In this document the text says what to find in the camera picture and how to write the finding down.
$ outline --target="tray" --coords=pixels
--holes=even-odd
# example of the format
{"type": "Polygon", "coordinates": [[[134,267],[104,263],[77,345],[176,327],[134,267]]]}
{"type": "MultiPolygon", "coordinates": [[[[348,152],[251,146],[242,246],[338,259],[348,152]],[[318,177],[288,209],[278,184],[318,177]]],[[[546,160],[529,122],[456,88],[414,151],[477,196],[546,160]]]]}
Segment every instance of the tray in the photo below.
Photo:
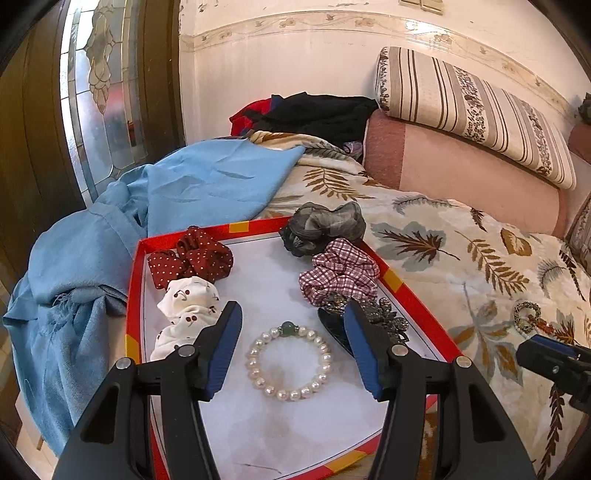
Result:
{"type": "MultiPolygon", "coordinates": [[[[234,266],[218,280],[222,303],[238,301],[243,326],[222,390],[210,403],[201,403],[203,422],[220,477],[224,480],[319,480],[373,453],[387,405],[374,401],[361,382],[354,359],[330,337],[316,307],[302,296],[298,274],[311,260],[296,258],[283,247],[278,230],[288,217],[231,223],[205,229],[229,246],[234,266]],[[335,373],[313,398],[296,403],[266,398],[246,376],[245,353],[261,332],[290,320],[312,327],[325,337],[335,356],[335,373]]],[[[168,320],[156,304],[164,290],[156,290],[147,255],[174,249],[184,232],[141,240],[135,253],[129,288],[125,350],[145,362],[155,337],[168,320]]],[[[378,294],[388,297],[411,328],[409,347],[420,355],[450,361],[459,351],[413,292],[367,245],[362,249],[380,268],[378,294]]],[[[309,381],[317,368],[317,354],[298,339],[271,342],[261,355],[266,377],[297,386],[309,381]]],[[[427,397],[427,408],[435,402],[427,397]]],[[[160,398],[151,400],[152,450],[158,480],[167,480],[163,462],[160,398]]]]}

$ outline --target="striped pillow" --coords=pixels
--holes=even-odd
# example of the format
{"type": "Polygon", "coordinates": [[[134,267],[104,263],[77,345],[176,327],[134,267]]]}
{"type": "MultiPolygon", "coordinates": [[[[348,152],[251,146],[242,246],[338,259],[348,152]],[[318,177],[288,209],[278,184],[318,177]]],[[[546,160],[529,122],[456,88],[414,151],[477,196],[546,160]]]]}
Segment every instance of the striped pillow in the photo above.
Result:
{"type": "Polygon", "coordinates": [[[529,103],[465,70],[407,48],[384,47],[376,95],[389,116],[461,135],[561,189],[576,186],[560,131],[529,103]]]}

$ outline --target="metal screw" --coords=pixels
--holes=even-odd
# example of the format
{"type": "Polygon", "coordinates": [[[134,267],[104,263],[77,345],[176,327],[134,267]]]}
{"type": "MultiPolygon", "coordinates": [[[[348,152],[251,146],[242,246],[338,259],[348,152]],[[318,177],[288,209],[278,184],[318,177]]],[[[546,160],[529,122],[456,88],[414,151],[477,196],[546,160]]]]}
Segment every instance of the metal screw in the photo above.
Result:
{"type": "Polygon", "coordinates": [[[458,364],[459,367],[470,368],[470,366],[472,365],[472,360],[470,360],[466,356],[461,355],[456,358],[456,363],[458,364]]]}
{"type": "Polygon", "coordinates": [[[408,353],[408,348],[405,345],[394,345],[392,347],[392,353],[396,356],[405,356],[408,353]]]}
{"type": "Polygon", "coordinates": [[[195,353],[195,347],[193,345],[183,345],[177,352],[180,356],[191,356],[195,353]]]}
{"type": "Polygon", "coordinates": [[[123,357],[123,358],[119,358],[119,360],[117,360],[117,363],[115,364],[115,366],[119,370],[125,370],[130,365],[131,365],[131,358],[127,358],[126,356],[123,357]]]}

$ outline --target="blue blanket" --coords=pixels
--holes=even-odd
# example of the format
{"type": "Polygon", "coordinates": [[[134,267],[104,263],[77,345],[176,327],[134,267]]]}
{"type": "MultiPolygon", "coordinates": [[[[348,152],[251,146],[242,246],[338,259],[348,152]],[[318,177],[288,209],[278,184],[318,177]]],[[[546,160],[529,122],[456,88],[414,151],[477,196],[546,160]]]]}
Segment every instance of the blue blanket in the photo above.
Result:
{"type": "Polygon", "coordinates": [[[248,140],[190,145],[125,173],[37,239],[4,324],[25,402],[57,455],[107,373],[108,315],[125,313],[137,242],[253,218],[303,152],[248,140]]]}

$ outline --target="pearl bracelet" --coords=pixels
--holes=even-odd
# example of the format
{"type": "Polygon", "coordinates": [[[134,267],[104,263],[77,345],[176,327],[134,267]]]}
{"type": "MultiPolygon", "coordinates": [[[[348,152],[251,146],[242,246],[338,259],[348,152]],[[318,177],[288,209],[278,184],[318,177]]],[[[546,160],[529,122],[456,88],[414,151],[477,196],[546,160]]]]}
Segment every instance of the pearl bracelet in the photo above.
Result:
{"type": "Polygon", "coordinates": [[[292,322],[283,322],[280,327],[274,327],[268,332],[263,332],[251,346],[246,354],[248,361],[248,377],[253,380],[255,388],[263,390],[267,397],[275,397],[277,400],[297,401],[304,398],[310,398],[314,393],[320,390],[320,387],[328,382],[328,373],[332,370],[333,356],[330,353],[328,344],[314,330],[304,326],[294,325],[292,322]],[[273,385],[267,383],[261,371],[259,355],[263,347],[277,337],[298,336],[302,339],[312,342],[320,350],[320,368],[319,373],[315,375],[310,383],[296,390],[277,390],[273,385]]]}

